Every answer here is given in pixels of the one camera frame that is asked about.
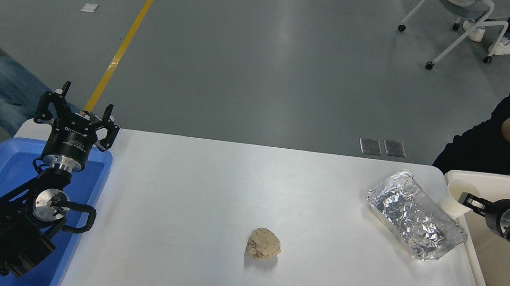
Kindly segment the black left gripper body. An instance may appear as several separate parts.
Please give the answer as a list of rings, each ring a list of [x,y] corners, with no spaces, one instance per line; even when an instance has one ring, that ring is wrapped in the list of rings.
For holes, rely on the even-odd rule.
[[[72,164],[86,165],[92,146],[97,142],[96,131],[102,119],[67,115],[45,121],[51,133],[41,153],[41,160],[57,162],[64,158]]]

